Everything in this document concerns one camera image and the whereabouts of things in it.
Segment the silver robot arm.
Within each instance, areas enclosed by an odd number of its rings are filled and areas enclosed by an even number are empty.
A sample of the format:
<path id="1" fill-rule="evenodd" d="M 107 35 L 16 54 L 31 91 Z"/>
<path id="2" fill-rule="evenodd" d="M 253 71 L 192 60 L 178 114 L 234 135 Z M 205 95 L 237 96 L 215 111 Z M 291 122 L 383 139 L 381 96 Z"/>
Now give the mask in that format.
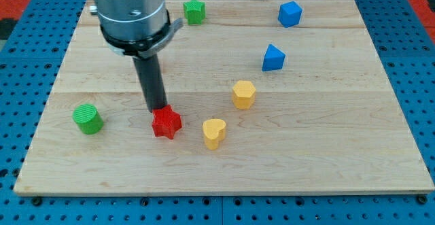
<path id="1" fill-rule="evenodd" d="M 120 56 L 149 58 L 183 27 L 171 20 L 165 0 L 94 0 L 101 32 Z"/>

